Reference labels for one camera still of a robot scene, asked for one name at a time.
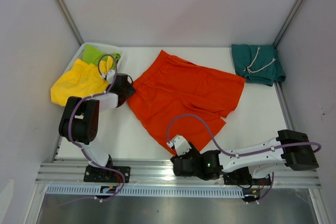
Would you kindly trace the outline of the orange shorts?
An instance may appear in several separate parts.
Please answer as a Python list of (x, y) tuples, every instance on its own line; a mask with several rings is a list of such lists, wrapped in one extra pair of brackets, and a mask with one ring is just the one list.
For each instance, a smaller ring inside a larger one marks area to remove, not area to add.
[(172, 155), (167, 139), (184, 136), (201, 151), (239, 103), (245, 79), (198, 66), (165, 51), (139, 77), (128, 105), (151, 137)]

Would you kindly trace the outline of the teal green shorts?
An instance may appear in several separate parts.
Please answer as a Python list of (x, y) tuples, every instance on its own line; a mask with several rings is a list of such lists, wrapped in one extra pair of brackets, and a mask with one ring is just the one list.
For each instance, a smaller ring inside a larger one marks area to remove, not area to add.
[(273, 45), (232, 44), (231, 54), (235, 73), (249, 83), (271, 87), (274, 82), (286, 79)]

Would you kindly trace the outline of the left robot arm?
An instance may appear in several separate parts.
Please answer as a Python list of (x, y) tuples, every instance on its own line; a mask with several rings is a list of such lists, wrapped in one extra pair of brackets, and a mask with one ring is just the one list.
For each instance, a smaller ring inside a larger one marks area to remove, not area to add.
[(65, 105), (59, 134), (80, 148), (102, 182), (113, 178), (114, 169), (111, 156), (96, 140), (99, 113), (120, 107), (135, 93), (133, 79), (128, 74), (118, 73), (106, 91), (86, 98), (71, 96)]

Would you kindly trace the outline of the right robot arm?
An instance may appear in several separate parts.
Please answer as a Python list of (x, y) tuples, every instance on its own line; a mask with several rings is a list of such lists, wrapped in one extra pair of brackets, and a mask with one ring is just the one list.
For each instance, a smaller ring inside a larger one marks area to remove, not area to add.
[(292, 130), (280, 130), (276, 137), (261, 144), (230, 151), (217, 148), (200, 153), (181, 135), (167, 145), (176, 151), (171, 158), (175, 176), (216, 180), (220, 175), (240, 172), (240, 179), (246, 184), (285, 167), (294, 171), (317, 169), (315, 153), (321, 148), (310, 142), (307, 134)]

